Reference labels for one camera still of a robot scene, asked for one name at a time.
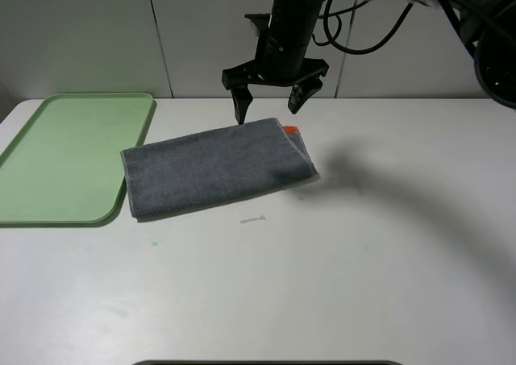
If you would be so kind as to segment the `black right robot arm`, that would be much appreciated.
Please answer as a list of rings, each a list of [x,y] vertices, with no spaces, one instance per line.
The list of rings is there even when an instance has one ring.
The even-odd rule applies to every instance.
[[[481,88],[497,103],[515,107],[515,0],[407,0],[392,29],[370,48],[354,49],[339,43],[342,26],[329,28],[334,0],[274,0],[268,14],[245,17],[258,32],[253,60],[222,72],[222,83],[230,91],[235,119],[243,124],[253,96],[249,85],[289,87],[288,108],[296,114],[322,87],[329,66],[323,59],[306,57],[315,40],[314,28],[322,22],[324,45],[347,55],[363,56],[384,47],[397,33],[413,6],[439,6],[461,43],[473,58]],[[373,0],[359,0],[365,6]]]

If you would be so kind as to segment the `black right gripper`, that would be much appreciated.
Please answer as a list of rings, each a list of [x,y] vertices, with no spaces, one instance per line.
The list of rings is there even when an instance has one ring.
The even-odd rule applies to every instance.
[[[262,13],[244,18],[258,32],[255,57],[222,73],[224,88],[231,90],[236,122],[244,124],[253,101],[248,85],[293,86],[288,108],[296,114],[323,87],[320,76],[326,76],[329,69],[325,60],[306,57],[317,16],[284,19]]]

